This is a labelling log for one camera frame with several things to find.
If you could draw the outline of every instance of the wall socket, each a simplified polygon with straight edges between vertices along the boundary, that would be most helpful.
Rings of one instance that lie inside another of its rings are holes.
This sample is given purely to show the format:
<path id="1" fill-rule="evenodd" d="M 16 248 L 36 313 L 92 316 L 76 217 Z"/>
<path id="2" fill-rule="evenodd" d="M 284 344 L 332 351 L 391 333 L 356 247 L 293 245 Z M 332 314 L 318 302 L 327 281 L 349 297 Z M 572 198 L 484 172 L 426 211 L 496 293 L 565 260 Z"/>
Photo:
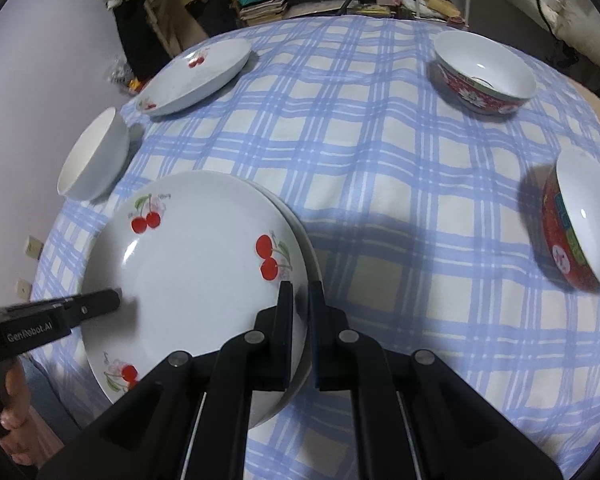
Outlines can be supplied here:
<path id="1" fill-rule="evenodd" d="M 44 247 L 44 244 L 40 240 L 29 235 L 29 237 L 27 238 L 27 241 L 25 242 L 25 245 L 24 245 L 24 253 L 29 258 L 33 258 L 34 260 L 39 260 L 40 254 L 42 254 L 43 247 Z"/>
<path id="2" fill-rule="evenodd" d="M 18 279 L 16 282 L 16 294 L 22 301 L 30 301 L 32 288 L 33 285 L 22 278 Z"/>

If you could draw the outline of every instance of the cherry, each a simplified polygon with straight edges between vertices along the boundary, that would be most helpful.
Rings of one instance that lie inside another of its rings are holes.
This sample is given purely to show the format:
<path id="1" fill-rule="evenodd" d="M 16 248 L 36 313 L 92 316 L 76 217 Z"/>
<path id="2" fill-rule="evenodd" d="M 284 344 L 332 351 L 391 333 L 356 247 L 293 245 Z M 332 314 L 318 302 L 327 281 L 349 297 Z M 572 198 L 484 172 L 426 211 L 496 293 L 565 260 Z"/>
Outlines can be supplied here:
<path id="1" fill-rule="evenodd" d="M 275 280 L 278 275 L 278 262 L 273 258 L 267 258 L 260 266 L 262 277 L 268 282 Z"/>
<path id="2" fill-rule="evenodd" d="M 120 375 L 127 383 L 130 383 L 131 381 L 136 381 L 138 378 L 138 370 L 133 365 L 125 365 L 120 371 Z"/>
<path id="3" fill-rule="evenodd" d="M 271 238 L 268 235 L 262 235 L 256 240 L 256 252 L 261 258 L 270 258 L 273 254 L 273 244 Z"/>
<path id="4" fill-rule="evenodd" d="M 136 216 L 132 221 L 131 221 L 131 228 L 134 230 L 134 232 L 141 234 L 144 233 L 146 231 L 146 225 L 147 222 L 144 218 L 142 218 L 141 216 Z"/>
<path id="5" fill-rule="evenodd" d="M 151 229 L 157 228 L 160 225 L 160 215 L 155 211 L 149 211 L 146 216 L 146 224 Z"/>

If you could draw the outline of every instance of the red floral bowl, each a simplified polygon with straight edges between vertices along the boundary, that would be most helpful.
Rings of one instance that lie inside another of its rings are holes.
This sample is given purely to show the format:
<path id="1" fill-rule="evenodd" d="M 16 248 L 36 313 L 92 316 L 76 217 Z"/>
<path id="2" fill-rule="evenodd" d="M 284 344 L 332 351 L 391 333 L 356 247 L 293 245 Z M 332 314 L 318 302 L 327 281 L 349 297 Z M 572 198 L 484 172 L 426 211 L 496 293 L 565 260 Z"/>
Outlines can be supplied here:
<path id="1" fill-rule="evenodd" d="M 600 294 L 600 164 L 567 148 L 544 184 L 542 228 L 549 252 L 575 288 Z"/>
<path id="2" fill-rule="evenodd" d="M 536 94 L 532 70 L 495 41 L 463 30 L 447 30 L 434 41 L 446 84 L 471 110 L 510 114 Z"/>

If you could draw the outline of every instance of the cherry print plate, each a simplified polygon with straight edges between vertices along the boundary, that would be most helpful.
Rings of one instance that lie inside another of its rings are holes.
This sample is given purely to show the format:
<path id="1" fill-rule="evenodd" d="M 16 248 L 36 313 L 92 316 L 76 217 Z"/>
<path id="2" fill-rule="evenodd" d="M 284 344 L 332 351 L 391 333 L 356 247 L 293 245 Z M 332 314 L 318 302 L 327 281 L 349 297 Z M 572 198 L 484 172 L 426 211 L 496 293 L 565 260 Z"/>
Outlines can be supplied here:
<path id="1" fill-rule="evenodd" d="M 291 280 L 296 293 L 295 373 L 308 279 L 282 213 L 227 174 L 193 171 L 157 180 L 120 206 L 89 256 L 82 290 L 122 291 L 119 311 L 82 326 L 91 370 L 116 401 L 172 351 L 213 352 L 251 329 L 258 311 L 276 304 L 280 280 Z M 281 398 L 255 392 L 250 426 L 282 409 Z"/>
<path id="2" fill-rule="evenodd" d="M 251 43 L 242 38 L 185 52 L 142 89 L 136 97 L 136 109 L 149 116 L 183 110 L 231 81 L 247 63 L 250 53 Z"/>

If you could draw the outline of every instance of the tablecloth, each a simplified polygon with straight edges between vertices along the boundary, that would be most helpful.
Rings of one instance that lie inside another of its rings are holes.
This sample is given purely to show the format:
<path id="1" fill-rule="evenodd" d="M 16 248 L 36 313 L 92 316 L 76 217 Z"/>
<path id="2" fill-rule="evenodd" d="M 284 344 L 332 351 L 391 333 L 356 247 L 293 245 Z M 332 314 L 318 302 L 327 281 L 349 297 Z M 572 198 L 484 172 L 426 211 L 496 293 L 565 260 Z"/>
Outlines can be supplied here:
<path id="1" fill-rule="evenodd" d="M 64 204 L 33 297 L 79 290 L 95 235 L 144 184 L 198 169 L 254 180 L 304 223 L 326 299 L 355 329 L 391 350 L 435 351 L 568 478 L 600 440 L 600 296 L 555 267 L 541 187 L 565 146 L 600 161 L 600 124 L 522 53 L 536 97 L 515 116 L 467 111 L 437 79 L 440 30 L 344 16 L 224 35 L 254 51 L 224 89 L 155 122 L 122 108 L 144 128 L 141 146 L 106 200 Z M 35 357 L 81 424 L 107 407 L 79 330 Z M 346 394 L 306 384 L 250 434 L 248 478 L 356 475 Z"/>

